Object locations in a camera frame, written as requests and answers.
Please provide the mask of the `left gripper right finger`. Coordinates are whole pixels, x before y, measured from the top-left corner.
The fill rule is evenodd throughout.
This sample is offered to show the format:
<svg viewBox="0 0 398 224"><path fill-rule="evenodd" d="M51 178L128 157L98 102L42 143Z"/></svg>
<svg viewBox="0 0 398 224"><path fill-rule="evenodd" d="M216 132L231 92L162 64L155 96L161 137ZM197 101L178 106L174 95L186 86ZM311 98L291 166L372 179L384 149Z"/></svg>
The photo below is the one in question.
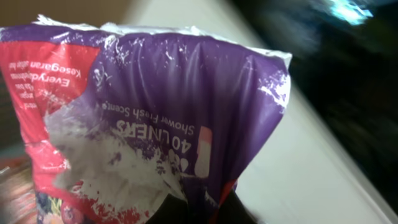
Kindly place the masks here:
<svg viewBox="0 0 398 224"><path fill-rule="evenodd" d="M226 200L222 203L216 216L216 224L256 224L257 222L245 209L244 205L231 191Z"/></svg>

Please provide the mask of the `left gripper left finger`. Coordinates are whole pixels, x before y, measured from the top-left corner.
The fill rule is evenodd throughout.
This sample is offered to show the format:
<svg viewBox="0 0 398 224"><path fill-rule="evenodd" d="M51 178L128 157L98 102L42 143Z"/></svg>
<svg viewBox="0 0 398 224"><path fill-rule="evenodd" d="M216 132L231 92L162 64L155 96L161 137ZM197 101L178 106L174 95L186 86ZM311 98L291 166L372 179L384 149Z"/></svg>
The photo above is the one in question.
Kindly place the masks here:
<svg viewBox="0 0 398 224"><path fill-rule="evenodd" d="M154 224L187 224L188 205L186 201L168 195L154 214Z"/></svg>

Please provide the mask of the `purple red pantyliner pack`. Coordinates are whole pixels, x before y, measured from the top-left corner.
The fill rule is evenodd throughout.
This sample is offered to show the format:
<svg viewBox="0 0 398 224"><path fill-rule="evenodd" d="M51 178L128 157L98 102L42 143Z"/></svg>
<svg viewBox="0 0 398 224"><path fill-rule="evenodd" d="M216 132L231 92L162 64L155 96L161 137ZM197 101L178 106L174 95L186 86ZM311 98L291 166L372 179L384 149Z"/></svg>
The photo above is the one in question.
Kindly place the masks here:
<svg viewBox="0 0 398 224"><path fill-rule="evenodd" d="M23 222L154 223L172 195L215 223L286 111L291 59L195 27L3 27L36 201Z"/></svg>

